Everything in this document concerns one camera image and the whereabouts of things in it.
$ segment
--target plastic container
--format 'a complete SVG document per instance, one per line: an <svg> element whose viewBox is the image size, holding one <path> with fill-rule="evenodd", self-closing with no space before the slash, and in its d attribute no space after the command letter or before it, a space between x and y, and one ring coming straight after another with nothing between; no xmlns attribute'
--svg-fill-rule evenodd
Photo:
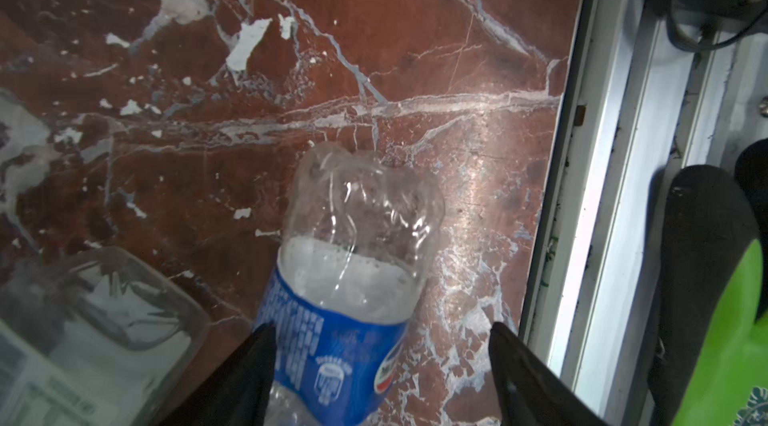
<svg viewBox="0 0 768 426"><path fill-rule="evenodd" d="M305 155L256 320L277 327L268 426L352 426L378 409L443 214L433 177L333 143Z"/></svg>
<svg viewBox="0 0 768 426"><path fill-rule="evenodd" d="M0 289L0 424L146 424L209 325L120 248L18 264Z"/></svg>

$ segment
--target black cable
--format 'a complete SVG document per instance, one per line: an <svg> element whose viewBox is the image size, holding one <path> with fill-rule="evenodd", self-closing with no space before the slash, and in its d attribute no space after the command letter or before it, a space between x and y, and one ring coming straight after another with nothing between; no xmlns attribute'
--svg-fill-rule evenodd
<svg viewBox="0 0 768 426"><path fill-rule="evenodd" d="M763 8L763 10L750 22L749 25L747 25L744 29L736 33L731 38L726 39L724 42L715 43L713 45L703 45L697 41L695 41L693 38L689 37L683 30L680 28L680 24L677 22L677 19L674 17L674 1L670 0L669 4L669 11L668 11L668 17L667 17L667 32L670 37L670 42L672 45L678 49L681 49L685 52L693 52L693 53L701 53L701 52L712 52L713 50L724 48L726 46L733 45L735 42L738 42L741 38L744 38L745 36L752 35L754 33L755 26L757 23L760 22L761 19L768 13L768 3Z"/></svg>

